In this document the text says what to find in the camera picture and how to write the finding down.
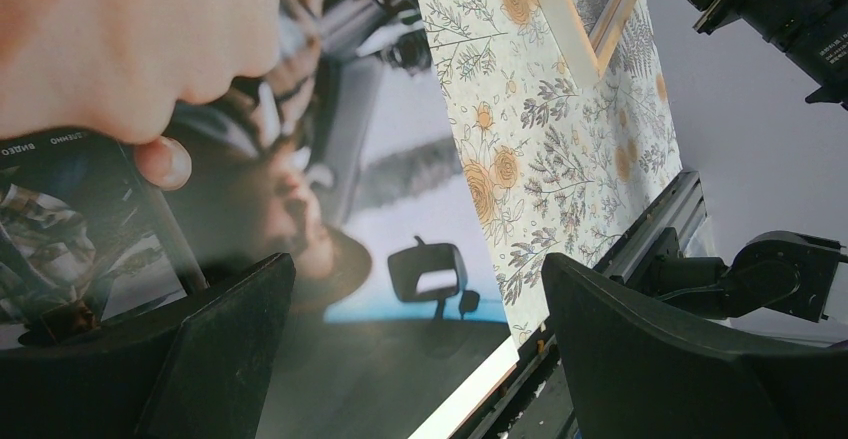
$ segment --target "fingernail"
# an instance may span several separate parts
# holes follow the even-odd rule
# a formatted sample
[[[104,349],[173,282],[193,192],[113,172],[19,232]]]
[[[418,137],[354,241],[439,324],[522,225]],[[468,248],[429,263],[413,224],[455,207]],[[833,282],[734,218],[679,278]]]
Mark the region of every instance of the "fingernail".
[[[179,142],[168,138],[160,138],[162,144],[171,151],[171,167],[162,178],[160,187],[166,191],[172,191],[183,187],[191,176],[191,156]]]

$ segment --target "floral tablecloth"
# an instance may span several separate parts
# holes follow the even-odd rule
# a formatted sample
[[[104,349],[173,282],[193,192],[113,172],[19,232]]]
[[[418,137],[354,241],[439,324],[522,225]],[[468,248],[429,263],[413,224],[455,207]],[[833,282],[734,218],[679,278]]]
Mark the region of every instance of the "floral tablecloth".
[[[540,269],[594,265],[681,170],[646,0],[579,90],[537,0],[419,0],[517,343],[548,317]],[[607,0],[575,0],[587,30]]]

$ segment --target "finger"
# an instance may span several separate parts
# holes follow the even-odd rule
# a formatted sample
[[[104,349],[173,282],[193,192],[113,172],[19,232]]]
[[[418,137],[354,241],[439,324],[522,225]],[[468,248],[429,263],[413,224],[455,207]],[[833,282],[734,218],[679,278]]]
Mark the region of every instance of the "finger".
[[[191,176],[191,156],[177,141],[158,137],[135,147],[135,163],[141,175],[165,191],[179,189]]]

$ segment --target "wall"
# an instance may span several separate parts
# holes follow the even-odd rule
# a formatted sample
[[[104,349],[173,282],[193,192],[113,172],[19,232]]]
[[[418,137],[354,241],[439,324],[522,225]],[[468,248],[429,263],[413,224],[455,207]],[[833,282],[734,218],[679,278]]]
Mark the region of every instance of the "wall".
[[[848,112],[747,24],[692,29],[686,0],[648,0],[685,166],[701,173],[719,254],[775,229],[848,244]],[[792,321],[761,313],[761,331]],[[825,331],[834,338],[848,331]]]

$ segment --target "picture frame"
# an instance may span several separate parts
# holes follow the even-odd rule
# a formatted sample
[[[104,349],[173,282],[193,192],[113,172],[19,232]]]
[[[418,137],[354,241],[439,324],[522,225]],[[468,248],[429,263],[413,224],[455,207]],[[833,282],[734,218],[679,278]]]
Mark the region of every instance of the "picture frame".
[[[637,0],[610,0],[586,33],[574,0],[538,0],[577,87],[603,78]]]

